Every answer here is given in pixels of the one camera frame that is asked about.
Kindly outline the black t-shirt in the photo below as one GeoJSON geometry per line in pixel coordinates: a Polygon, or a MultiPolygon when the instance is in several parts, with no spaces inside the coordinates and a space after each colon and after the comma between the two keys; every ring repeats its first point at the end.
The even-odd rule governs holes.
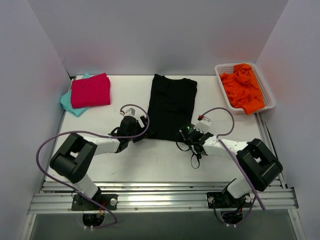
{"type": "Polygon", "coordinates": [[[198,83],[188,78],[169,79],[155,74],[147,114],[150,139],[182,142],[179,129],[191,122],[198,83]]]}

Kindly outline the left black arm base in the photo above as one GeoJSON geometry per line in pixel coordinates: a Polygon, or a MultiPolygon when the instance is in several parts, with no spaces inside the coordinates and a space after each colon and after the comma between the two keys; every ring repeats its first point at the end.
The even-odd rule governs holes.
{"type": "Polygon", "coordinates": [[[118,222],[113,213],[117,209],[118,195],[113,193],[96,193],[92,200],[76,194],[72,197],[71,210],[83,212],[82,223],[85,227],[104,228],[118,222]]]}

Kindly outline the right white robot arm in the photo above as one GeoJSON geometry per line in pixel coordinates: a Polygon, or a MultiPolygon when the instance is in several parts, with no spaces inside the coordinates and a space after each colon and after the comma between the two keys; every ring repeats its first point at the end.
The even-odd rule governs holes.
{"type": "Polygon", "coordinates": [[[225,205],[234,206],[240,201],[240,197],[249,192],[263,192],[283,171],[278,158],[261,139],[223,139],[208,132],[210,126],[210,122],[200,121],[196,125],[188,122],[178,130],[178,134],[198,160],[202,156],[230,159],[241,171],[241,176],[228,184],[222,193],[225,205]]]}

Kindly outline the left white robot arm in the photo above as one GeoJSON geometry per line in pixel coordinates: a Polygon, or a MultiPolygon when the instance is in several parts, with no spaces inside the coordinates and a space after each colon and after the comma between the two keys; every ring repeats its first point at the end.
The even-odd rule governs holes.
{"type": "Polygon", "coordinates": [[[50,160],[51,169],[67,179],[84,195],[83,204],[90,210],[100,206],[100,188],[87,174],[94,156],[125,150],[130,142],[136,143],[148,135],[148,119],[141,116],[142,124],[132,115],[126,115],[109,136],[87,137],[71,133],[50,160]]]}

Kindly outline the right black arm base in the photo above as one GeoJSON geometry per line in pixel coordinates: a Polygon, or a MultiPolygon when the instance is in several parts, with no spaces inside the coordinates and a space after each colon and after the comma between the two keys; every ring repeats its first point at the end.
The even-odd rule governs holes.
{"type": "Polygon", "coordinates": [[[216,219],[227,227],[236,227],[245,219],[244,208],[253,207],[253,200],[249,193],[244,194],[240,198],[233,198],[229,193],[225,192],[207,192],[207,206],[213,209],[216,219]]]}

